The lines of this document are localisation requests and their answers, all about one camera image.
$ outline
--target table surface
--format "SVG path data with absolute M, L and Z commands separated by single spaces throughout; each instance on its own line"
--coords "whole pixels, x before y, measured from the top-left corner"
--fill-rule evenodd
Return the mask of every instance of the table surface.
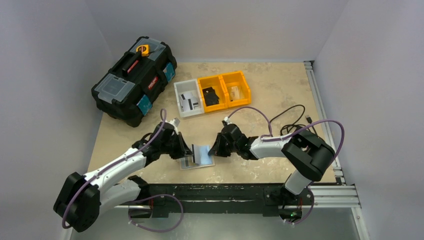
M 165 108 L 167 119 L 179 118 L 178 130 L 187 145 L 212 146 L 217 133 L 223 128 L 222 120 L 236 108 L 210 112 L 181 118 L 178 112 L 174 91 L 175 82 L 213 76 L 217 74 L 243 71 L 251 89 L 250 106 L 261 110 L 269 119 L 285 109 L 302 104 L 305 115 L 312 120 L 319 119 L 308 76 L 303 63 L 178 63 L 174 79 L 165 88 L 152 109 L 142 119 L 138 127 L 130 127 L 123 121 L 103 114 L 88 171 L 93 171 L 122 155 L 134 142 L 150 133 L 160 123 L 160 110 Z M 302 113 L 296 107 L 272 122 L 273 134 L 280 134 L 283 125 L 293 123 Z M 265 119 L 252 109 L 242 109 L 231 117 L 246 136 L 268 134 Z M 307 124 L 305 117 L 299 123 Z M 316 126 L 318 135 L 324 136 L 321 126 Z M 293 165 L 280 157 L 267 157 L 259 160 L 244 160 L 235 153 L 231 157 L 214 157 L 215 166 L 189 170 L 180 170 L 177 160 L 162 155 L 159 160 L 137 174 L 148 183 L 283 183 L 295 171 Z M 330 166 L 321 182 L 336 182 L 334 171 Z

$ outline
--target yellow storage bin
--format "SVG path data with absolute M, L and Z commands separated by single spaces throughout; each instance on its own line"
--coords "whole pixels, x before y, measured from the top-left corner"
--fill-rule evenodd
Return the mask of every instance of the yellow storage bin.
M 223 85 L 228 93 L 228 107 L 238 107 L 252 102 L 251 89 L 242 71 L 224 73 L 221 75 Z
M 207 76 L 197 79 L 201 100 L 203 101 L 203 107 L 205 113 L 210 113 L 213 111 L 223 110 L 228 108 L 229 96 L 227 88 L 225 88 L 224 81 L 222 76 Z M 205 102 L 205 96 L 203 94 L 203 89 L 212 87 L 215 90 L 215 94 L 219 97 L 219 104 L 207 106 Z

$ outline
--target storage bin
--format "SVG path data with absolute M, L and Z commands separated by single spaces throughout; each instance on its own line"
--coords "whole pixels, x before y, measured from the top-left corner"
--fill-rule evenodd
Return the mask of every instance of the storage bin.
M 224 87 L 224 82 L 220 75 L 201 77 L 197 79 L 198 87 L 200 90 L 201 100 L 203 102 L 204 112 L 210 113 L 213 111 L 223 110 L 228 108 L 228 92 Z M 204 89 L 212 87 L 215 90 L 215 94 L 219 98 L 219 104 L 207 105 L 205 101 Z
M 230 73 L 222 74 L 222 80 L 225 86 L 225 89 L 228 92 L 228 107 L 238 107 L 242 105 L 247 105 L 252 102 L 251 99 L 251 89 L 246 82 L 245 75 L 242 71 L 235 71 Z M 232 88 L 237 87 L 239 91 L 238 99 L 234 99 L 235 96 L 232 94 Z
M 173 86 L 175 88 L 176 104 L 178 105 L 179 115 L 182 118 L 190 117 L 190 116 L 194 116 L 198 114 L 203 114 L 205 112 L 202 97 L 199 91 L 199 83 L 197 79 L 175 82 Z M 189 106 L 188 109 L 184 109 L 183 111 L 183 103 L 181 101 L 182 99 L 181 96 L 184 94 L 191 94 L 193 97 L 197 98 L 198 106 L 194 106 L 192 107 L 192 109 L 190 109 L 190 106 Z

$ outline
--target white wall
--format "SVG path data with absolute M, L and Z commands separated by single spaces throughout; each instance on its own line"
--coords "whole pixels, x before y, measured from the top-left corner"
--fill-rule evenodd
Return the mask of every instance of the white wall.
M 86 0 L 115 60 L 140 36 L 178 61 L 313 60 L 347 0 Z
M 422 0 L 351 0 L 314 63 L 376 240 L 424 236 L 423 13 Z
M 0 23 L 0 239 L 59 239 L 53 204 L 87 170 L 112 55 L 82 0 L 2 1 Z

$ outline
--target wire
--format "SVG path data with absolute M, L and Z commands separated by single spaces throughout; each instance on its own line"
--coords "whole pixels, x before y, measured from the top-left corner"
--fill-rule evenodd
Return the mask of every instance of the wire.
M 143 137 L 141 137 L 141 140 L 145 141 L 145 140 L 146 140 L 146 138 L 147 138 L 148 136 L 150 136 L 150 135 L 152 135 L 152 133 L 151 133 L 151 132 L 146 133 Z
M 336 120 L 332 120 L 332 119 L 318 120 L 316 122 L 313 122 L 313 123 L 311 123 L 309 125 L 306 125 L 306 126 L 300 128 L 300 129 L 294 131 L 293 133 L 290 133 L 288 135 L 285 135 L 282 138 L 262 139 L 262 141 L 263 142 L 276 142 L 276 141 L 286 140 L 286 139 L 289 139 L 289 138 L 293 137 L 294 135 L 302 132 L 303 130 L 306 130 L 308 128 L 311 128 L 312 126 L 315 126 L 315 125 L 318 125 L 318 124 L 322 124 L 322 123 L 325 123 L 325 122 L 335 123 L 335 124 L 337 124 L 340 127 L 340 130 L 341 130 L 340 143 L 338 145 L 337 150 L 335 151 L 334 157 L 332 159 L 332 161 L 333 161 L 339 155 L 340 150 L 342 149 L 342 146 L 343 146 L 343 142 L 345 141 L 345 128 L 343 127 L 343 125 L 339 121 L 336 121 Z
M 314 126 L 312 126 L 312 130 L 313 130 L 313 133 L 318 136 L 317 130 L 315 130 L 315 127 Z
M 129 154 L 126 157 L 122 157 L 121 159 L 112 162 L 111 164 L 105 166 L 102 170 L 100 170 L 97 175 L 94 175 L 93 177 L 91 177 L 89 180 L 87 180 L 77 191 L 76 193 L 73 195 L 73 197 L 70 199 L 69 203 L 66 206 L 65 212 L 63 213 L 63 217 L 62 217 L 62 227 L 64 229 L 69 229 L 71 227 L 71 225 L 66 225 L 66 219 L 68 217 L 69 211 L 71 210 L 71 206 L 72 204 L 74 204 L 75 200 L 77 199 L 77 197 L 81 194 L 81 192 L 92 182 L 94 181 L 96 178 L 98 178 L 100 175 L 102 175 L 103 173 L 105 173 L 107 170 L 113 168 L 114 166 L 122 163 L 123 161 L 125 161 L 125 159 L 131 158 L 133 156 L 135 156 L 136 154 L 138 154 L 139 152 L 141 152 L 144 148 L 146 148 L 147 146 L 149 146 L 153 140 L 155 140 L 155 138 L 159 135 L 159 133 L 161 132 L 161 130 L 164 128 L 166 119 L 167 119 L 167 110 L 162 108 L 160 110 L 160 118 L 162 119 L 162 124 L 160 125 L 159 129 L 157 130 L 157 132 L 154 134 L 153 137 L 150 138 L 150 140 L 143 145 L 139 150 Z
M 159 50 L 162 50 L 162 49 L 165 49 L 165 47 L 160 47 L 160 48 L 157 48 L 156 50 L 150 51 L 149 53 L 147 53 L 147 55 L 150 55 L 150 54 L 157 52 Z
M 291 131 L 293 128 L 301 128 L 301 127 L 304 127 L 304 126 L 305 126 L 305 125 L 303 125 L 303 124 L 297 124 L 297 123 L 299 122 L 299 120 L 303 117 L 303 115 L 305 114 L 305 111 L 306 111 L 305 106 L 304 106 L 304 105 L 302 105 L 302 104 L 293 105 L 293 106 L 291 106 L 291 107 L 287 108 L 286 110 L 284 110 L 282 113 L 280 113 L 280 114 L 278 114 L 277 116 L 273 117 L 273 118 L 269 121 L 269 122 L 271 123 L 271 122 L 272 122 L 272 121 L 274 121 L 276 118 L 280 117 L 281 115 L 283 115 L 283 114 L 287 113 L 288 111 L 290 111 L 291 109 L 294 109 L 294 108 L 296 108 L 296 107 L 302 107 L 302 108 L 303 108 L 302 113 L 300 114 L 299 118 L 298 118 L 296 121 L 294 121 L 292 124 L 284 125 L 284 126 L 280 129 L 279 133 L 280 133 L 280 135 L 281 135 L 281 136 L 283 136 L 283 135 L 284 135 L 284 134 L 283 134 L 283 130 L 286 130 L 286 131 L 287 131 L 287 133 L 286 133 L 286 134 L 289 134 L 289 133 L 290 133 L 290 131 Z
M 311 200 L 312 203 L 310 204 L 309 211 L 307 211 L 306 215 L 304 217 L 302 217 L 301 219 L 299 219 L 299 221 L 292 222 L 293 225 L 297 225 L 297 224 L 300 224 L 301 222 L 305 221 L 306 218 L 311 214 L 312 209 L 314 208 L 314 205 L 315 205 L 315 196 L 314 196 L 314 194 L 312 193 L 312 191 L 311 191 L 311 189 L 309 187 L 307 187 L 307 190 L 309 191 L 310 197 L 312 198 L 312 200 Z
M 299 208 L 300 208 L 300 210 L 302 210 L 301 200 L 302 200 L 302 198 L 300 197 L 299 201 L 297 203 L 297 206 L 296 206 L 296 210 L 291 214 L 291 217 L 294 217 L 295 214 L 297 215 Z M 294 218 L 290 218 L 288 221 L 292 223 L 294 220 L 295 220 Z
M 299 204 L 298 204 L 298 205 L 297 205 L 297 207 L 296 207 L 296 213 L 298 212 L 299 208 L 300 208 L 300 211 L 302 211 L 302 205 L 303 205 L 303 202 L 302 202 L 302 198 L 300 197 L 300 198 L 299 198 Z M 294 222 L 294 221 L 296 221 L 296 220 L 297 220 L 297 219 L 290 218 L 289 222 L 293 223 L 293 222 Z
M 174 199 L 178 203 L 179 208 L 181 209 L 181 215 L 180 215 L 178 221 L 175 223 L 175 225 L 173 225 L 170 228 L 166 228 L 166 229 L 152 229 L 152 228 L 149 228 L 149 227 L 146 227 L 146 226 L 139 225 L 138 223 L 135 223 L 133 221 L 133 219 L 131 218 L 130 211 L 128 211 L 129 223 L 133 224 L 136 227 L 139 227 L 141 229 L 144 229 L 144 230 L 147 230 L 147 231 L 150 231 L 150 232 L 154 232 L 154 233 L 165 233 L 165 232 L 172 231 L 176 227 L 178 227 L 178 225 L 180 225 L 181 221 L 183 220 L 184 211 L 183 211 L 183 204 L 175 196 L 164 193 L 164 194 L 158 194 L 158 195 L 150 196 L 150 197 L 147 197 L 147 198 L 144 198 L 144 199 L 141 199 L 141 200 L 131 201 L 130 203 L 133 203 L 133 204 L 141 203 L 141 202 L 144 202 L 144 201 L 147 201 L 147 200 L 150 200 L 150 199 L 154 199 L 154 198 L 157 198 L 157 197 L 161 197 L 161 196 L 170 197 L 170 198 Z
M 266 122 L 268 123 L 268 130 L 269 130 L 269 135 L 262 135 L 262 136 L 260 136 L 261 138 L 262 137 L 272 137 L 273 136 L 273 129 L 272 129 L 272 127 L 271 127 L 271 121 L 269 121 L 268 120 L 268 118 L 267 118 L 267 116 L 265 116 L 265 114 L 263 113 L 263 112 L 261 112 L 259 109 L 257 109 L 257 108 L 254 108 L 254 107 L 252 107 L 252 106 L 242 106 L 242 107 L 239 107 L 239 108 L 237 108 L 236 110 L 234 110 L 232 113 L 230 113 L 229 115 L 228 115 L 228 118 L 231 118 L 231 116 L 233 115 L 233 114 L 235 114 L 238 110 L 241 110 L 241 109 L 253 109 L 253 110 L 255 110 L 256 112 L 258 112 L 258 113 L 260 113 L 264 118 L 265 118 L 265 120 L 266 120 Z

